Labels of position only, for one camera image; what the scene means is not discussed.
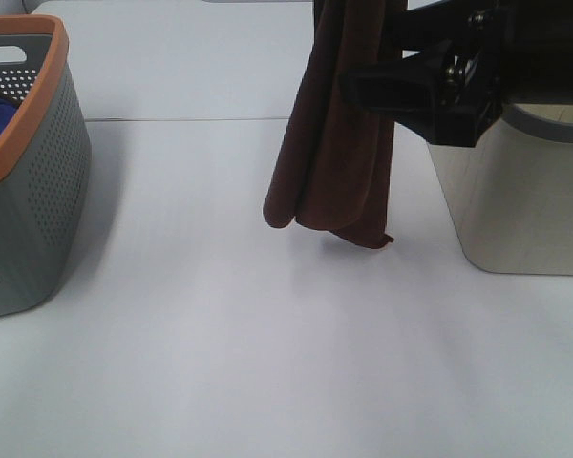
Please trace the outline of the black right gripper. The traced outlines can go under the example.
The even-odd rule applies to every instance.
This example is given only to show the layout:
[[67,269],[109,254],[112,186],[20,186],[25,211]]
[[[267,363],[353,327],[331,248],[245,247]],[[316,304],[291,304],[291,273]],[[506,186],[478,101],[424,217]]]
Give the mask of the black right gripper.
[[437,1],[386,13],[399,60],[340,74],[342,100],[434,145],[473,147],[510,105],[573,106],[573,1]]

